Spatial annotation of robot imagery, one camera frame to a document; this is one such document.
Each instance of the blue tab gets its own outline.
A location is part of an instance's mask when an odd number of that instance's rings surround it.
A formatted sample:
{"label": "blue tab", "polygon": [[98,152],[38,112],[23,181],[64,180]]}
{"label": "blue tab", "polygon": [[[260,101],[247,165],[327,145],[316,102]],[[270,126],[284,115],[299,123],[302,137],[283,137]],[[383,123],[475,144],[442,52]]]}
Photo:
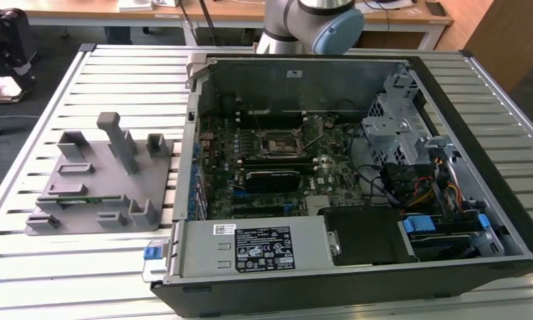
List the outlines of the blue tab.
{"label": "blue tab", "polygon": [[412,226],[412,223],[410,220],[403,220],[403,226],[406,227],[407,233],[415,232],[415,227]]}
{"label": "blue tab", "polygon": [[144,248],[144,260],[160,260],[164,257],[164,249],[162,247]]}
{"label": "blue tab", "polygon": [[483,214],[483,213],[479,214],[479,221],[480,221],[482,227],[484,229],[490,228],[490,220],[488,220],[488,216],[486,214]]}
{"label": "blue tab", "polygon": [[435,231],[435,222],[428,215],[412,215],[403,221],[407,233]]}

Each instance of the white sticker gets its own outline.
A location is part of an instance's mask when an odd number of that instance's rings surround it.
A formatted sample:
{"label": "white sticker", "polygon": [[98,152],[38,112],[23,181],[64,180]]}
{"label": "white sticker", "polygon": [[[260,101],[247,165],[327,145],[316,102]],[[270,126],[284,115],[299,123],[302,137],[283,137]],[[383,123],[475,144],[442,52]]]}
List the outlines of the white sticker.
{"label": "white sticker", "polygon": [[302,78],[303,77],[303,70],[288,70],[287,71],[287,78]]}
{"label": "white sticker", "polygon": [[450,21],[438,21],[438,20],[431,20],[428,24],[431,25],[448,25],[451,22]]}
{"label": "white sticker", "polygon": [[214,225],[214,235],[235,235],[238,225]]}
{"label": "white sticker", "polygon": [[154,15],[155,18],[178,19],[179,15]]}

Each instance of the warning label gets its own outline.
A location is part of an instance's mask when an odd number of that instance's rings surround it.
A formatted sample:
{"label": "warning label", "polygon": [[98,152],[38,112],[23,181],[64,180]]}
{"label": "warning label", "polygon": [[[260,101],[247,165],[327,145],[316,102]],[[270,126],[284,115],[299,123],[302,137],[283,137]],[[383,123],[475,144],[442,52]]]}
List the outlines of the warning label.
{"label": "warning label", "polygon": [[238,229],[235,246],[239,272],[296,269],[290,227]]}

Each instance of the wooden desk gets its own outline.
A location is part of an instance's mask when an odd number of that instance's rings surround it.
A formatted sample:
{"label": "wooden desk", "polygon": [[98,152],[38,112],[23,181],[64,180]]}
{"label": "wooden desk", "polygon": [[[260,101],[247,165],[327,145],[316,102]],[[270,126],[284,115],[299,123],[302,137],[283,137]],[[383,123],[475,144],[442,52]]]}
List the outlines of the wooden desk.
{"label": "wooden desk", "polygon": [[[194,27],[207,27],[198,0],[184,2]],[[264,4],[207,0],[207,5],[216,27],[263,28]],[[180,8],[155,7],[152,11],[120,13],[116,0],[0,0],[0,8],[8,7],[23,9],[34,25],[183,27],[187,45],[196,44],[184,27]],[[366,14],[366,22],[366,31],[424,33],[419,49],[434,49],[446,26],[452,24],[452,18],[434,16],[424,0],[419,0],[415,7],[390,11],[390,24],[383,11]]]}

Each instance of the metal rail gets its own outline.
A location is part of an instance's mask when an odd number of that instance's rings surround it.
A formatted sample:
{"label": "metal rail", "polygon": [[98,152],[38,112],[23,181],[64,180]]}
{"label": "metal rail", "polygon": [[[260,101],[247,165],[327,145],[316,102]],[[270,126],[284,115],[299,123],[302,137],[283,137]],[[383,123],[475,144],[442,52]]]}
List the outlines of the metal rail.
{"label": "metal rail", "polygon": [[[176,319],[143,282],[143,249],[171,234],[172,209],[151,233],[28,237],[26,218],[60,152],[64,129],[107,139],[103,111],[122,114],[135,137],[162,132],[182,141],[194,52],[251,53],[250,48],[100,45],[80,53],[0,187],[0,319]],[[533,126],[472,59],[438,51],[356,50],[355,55],[419,55],[533,217]],[[442,122],[427,107],[443,132]],[[175,144],[166,204],[175,200],[182,144]],[[533,319],[533,273],[502,279],[448,299],[399,301],[243,315],[230,319]]]}

